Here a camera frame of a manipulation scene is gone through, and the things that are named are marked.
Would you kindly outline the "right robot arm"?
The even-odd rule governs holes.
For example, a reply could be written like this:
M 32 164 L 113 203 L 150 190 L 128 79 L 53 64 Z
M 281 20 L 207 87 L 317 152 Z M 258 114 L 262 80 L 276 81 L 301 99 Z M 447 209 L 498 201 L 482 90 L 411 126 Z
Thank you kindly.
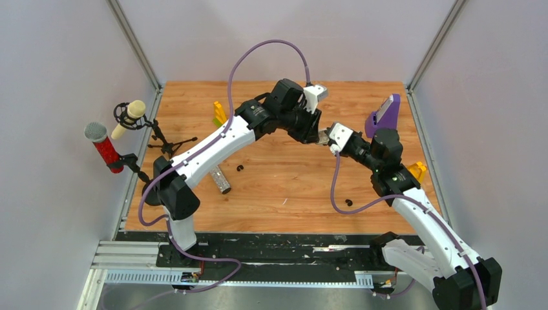
M 378 129 L 370 142 L 341 123 L 320 131 L 340 163 L 349 157 L 372 172 L 378 201 L 386 202 L 415 230 L 427 253 L 392 233 L 380 237 L 369 252 L 376 269 L 389 265 L 407 273 L 432 293 L 439 309 L 488 309 L 498 301 L 502 269 L 484 259 L 448 225 L 430 202 L 417 178 L 401 163 L 403 145 L 396 129 Z

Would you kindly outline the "white earbud charging case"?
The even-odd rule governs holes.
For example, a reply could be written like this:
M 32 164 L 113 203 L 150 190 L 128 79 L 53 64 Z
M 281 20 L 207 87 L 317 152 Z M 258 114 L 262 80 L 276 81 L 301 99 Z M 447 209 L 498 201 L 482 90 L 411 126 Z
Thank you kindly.
M 329 136 L 325 130 L 319 131 L 318 133 L 318 145 L 327 145 L 329 143 Z

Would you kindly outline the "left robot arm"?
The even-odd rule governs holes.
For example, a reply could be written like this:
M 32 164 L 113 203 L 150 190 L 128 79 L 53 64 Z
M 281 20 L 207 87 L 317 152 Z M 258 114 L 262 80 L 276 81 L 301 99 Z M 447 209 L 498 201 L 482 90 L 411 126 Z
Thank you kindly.
M 177 244 L 175 261 L 189 267 L 198 258 L 193 214 L 200 200 L 193 189 L 202 178 L 233 153 L 277 129 L 285 130 L 300 143 L 317 143 L 321 116 L 317 105 L 327 95 L 325 86 L 302 88 L 294 81 L 281 79 L 271 92 L 243 102 L 232 120 L 189 151 L 170 161 L 155 161 L 156 184 L 151 189 L 167 212 L 170 235 Z

